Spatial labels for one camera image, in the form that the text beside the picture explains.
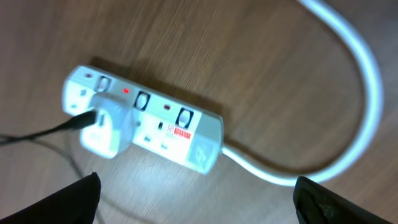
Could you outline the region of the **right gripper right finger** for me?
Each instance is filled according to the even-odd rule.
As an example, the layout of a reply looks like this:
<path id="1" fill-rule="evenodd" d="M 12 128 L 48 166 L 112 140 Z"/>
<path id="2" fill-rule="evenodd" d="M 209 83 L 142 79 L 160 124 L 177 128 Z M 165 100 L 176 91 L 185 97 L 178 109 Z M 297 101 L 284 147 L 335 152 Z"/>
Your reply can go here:
<path id="1" fill-rule="evenodd" d="M 304 176 L 297 179 L 293 201 L 300 224 L 390 224 Z"/>

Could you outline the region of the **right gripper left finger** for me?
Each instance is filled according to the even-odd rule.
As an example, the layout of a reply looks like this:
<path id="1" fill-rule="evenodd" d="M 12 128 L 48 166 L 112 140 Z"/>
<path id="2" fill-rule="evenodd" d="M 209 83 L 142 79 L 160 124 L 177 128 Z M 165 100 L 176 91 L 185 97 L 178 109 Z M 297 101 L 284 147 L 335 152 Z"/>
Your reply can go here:
<path id="1" fill-rule="evenodd" d="M 100 201 L 97 173 L 74 182 L 33 205 L 1 219 L 2 224 L 92 224 Z"/>

